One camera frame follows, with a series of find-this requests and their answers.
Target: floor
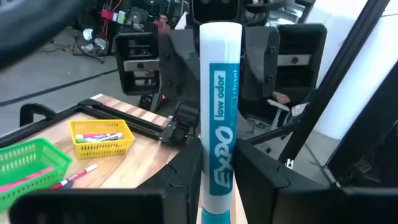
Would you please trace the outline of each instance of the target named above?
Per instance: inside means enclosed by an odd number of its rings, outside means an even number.
[[[67,51],[56,50],[48,44],[39,52],[17,65],[0,73],[0,104],[3,101],[63,85],[82,78],[116,69],[116,59],[108,57],[104,64],[88,57],[73,56],[73,31],[66,30],[56,39],[57,46],[61,45]],[[19,108],[26,103],[41,103],[49,108],[60,111],[91,96],[103,93],[127,103],[137,105],[139,97],[125,96],[121,90],[117,72],[103,75],[99,78],[73,85],[61,90],[37,96],[18,103],[0,107],[0,135],[6,134],[19,127]],[[160,110],[162,116],[170,115],[174,107]],[[286,145],[289,137],[276,138],[257,146],[266,151],[271,148],[269,155],[277,159]],[[310,179],[327,184],[320,167],[325,165],[339,141],[330,139],[320,133],[313,132],[307,139],[306,145],[295,160],[294,170]]]

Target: wooden table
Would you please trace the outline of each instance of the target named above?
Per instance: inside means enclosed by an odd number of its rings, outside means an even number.
[[[94,96],[92,99],[163,127],[169,123],[169,120],[163,116],[102,94]],[[68,169],[67,176],[92,164],[98,164],[96,170],[76,180],[73,188],[135,188],[161,170],[164,165],[178,154],[178,150],[175,148],[134,133],[136,140],[125,155],[77,159],[68,128],[68,122],[72,119],[95,118],[83,113],[77,113],[25,140],[45,138],[68,154],[73,159],[73,162]],[[233,192],[231,221],[236,224],[247,223],[236,183],[234,183]],[[6,213],[0,213],[0,224],[3,223],[9,223]],[[199,202],[197,223],[201,223],[201,202]]]

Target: marker barrel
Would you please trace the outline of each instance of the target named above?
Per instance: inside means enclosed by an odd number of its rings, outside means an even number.
[[[241,24],[200,26],[202,223],[231,223],[241,39]]]

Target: marker label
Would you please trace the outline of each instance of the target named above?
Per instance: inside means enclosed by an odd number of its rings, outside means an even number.
[[[210,194],[232,191],[232,154],[236,141],[238,63],[210,64]]]

